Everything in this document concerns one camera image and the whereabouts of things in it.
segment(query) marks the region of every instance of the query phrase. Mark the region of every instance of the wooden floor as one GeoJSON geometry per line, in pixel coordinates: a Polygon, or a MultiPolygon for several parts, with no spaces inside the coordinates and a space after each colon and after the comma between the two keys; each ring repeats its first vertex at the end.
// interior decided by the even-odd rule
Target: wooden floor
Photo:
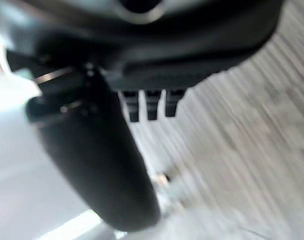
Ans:
{"type": "Polygon", "coordinates": [[[131,129],[186,209],[127,239],[304,240],[304,0],[251,61],[191,89],[177,118],[160,115],[131,129]]]}

